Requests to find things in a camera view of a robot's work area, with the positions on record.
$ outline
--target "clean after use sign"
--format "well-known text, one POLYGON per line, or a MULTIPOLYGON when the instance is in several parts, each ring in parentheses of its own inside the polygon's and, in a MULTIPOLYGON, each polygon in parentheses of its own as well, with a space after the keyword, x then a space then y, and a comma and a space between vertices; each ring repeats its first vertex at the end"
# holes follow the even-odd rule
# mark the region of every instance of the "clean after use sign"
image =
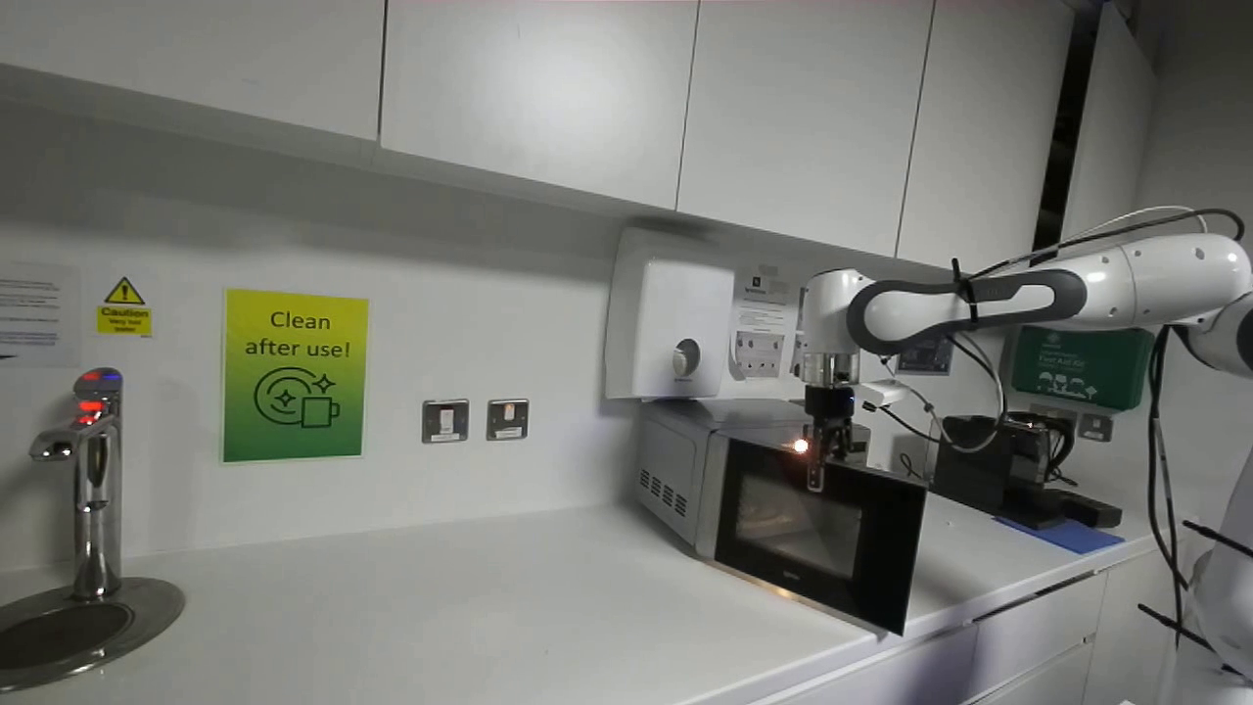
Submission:
POLYGON ((363 298, 228 294, 228 463, 359 453, 363 298))

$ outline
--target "microwave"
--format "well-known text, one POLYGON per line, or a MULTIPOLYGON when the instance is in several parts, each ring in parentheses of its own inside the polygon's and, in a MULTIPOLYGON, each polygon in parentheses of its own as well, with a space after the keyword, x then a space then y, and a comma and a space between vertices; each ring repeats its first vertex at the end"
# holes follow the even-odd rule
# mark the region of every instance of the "microwave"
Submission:
POLYGON ((805 411, 780 398, 641 409, 634 499, 688 552, 880 631, 906 631, 923 484, 795 448, 805 411))

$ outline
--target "yellow warning label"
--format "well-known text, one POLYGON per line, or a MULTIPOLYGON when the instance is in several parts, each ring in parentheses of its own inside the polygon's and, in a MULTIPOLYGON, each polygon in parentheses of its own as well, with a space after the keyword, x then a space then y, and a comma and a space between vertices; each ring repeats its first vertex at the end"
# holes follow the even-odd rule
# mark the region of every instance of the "yellow warning label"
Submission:
POLYGON ((151 315, 102 305, 95 315, 95 332, 102 332, 102 335, 151 335, 151 315))
POLYGON ((138 309, 138 305, 147 305, 147 300, 129 278, 116 278, 115 290, 104 294, 104 305, 133 305, 138 309))

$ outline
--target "tap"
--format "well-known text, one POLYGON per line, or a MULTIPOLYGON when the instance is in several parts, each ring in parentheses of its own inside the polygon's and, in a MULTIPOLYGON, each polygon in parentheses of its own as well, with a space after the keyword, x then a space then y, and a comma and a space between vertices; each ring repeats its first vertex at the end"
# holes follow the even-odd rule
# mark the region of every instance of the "tap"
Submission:
POLYGON ((76 594, 111 598, 123 586, 123 372, 81 372, 76 423, 44 429, 30 460, 76 465, 76 594))

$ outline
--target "kitchen counter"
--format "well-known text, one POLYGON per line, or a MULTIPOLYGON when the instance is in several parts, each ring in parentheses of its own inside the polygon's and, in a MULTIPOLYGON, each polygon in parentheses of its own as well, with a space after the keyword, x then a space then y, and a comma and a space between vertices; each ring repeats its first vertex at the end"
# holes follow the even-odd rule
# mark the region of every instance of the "kitchen counter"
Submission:
MULTIPOLYGON (((752 700, 1147 552, 1073 557, 927 499, 908 631, 877 633, 684 557, 640 510, 191 552, 145 651, 12 705, 752 700)), ((60 586, 5 577, 0 604, 60 586)))

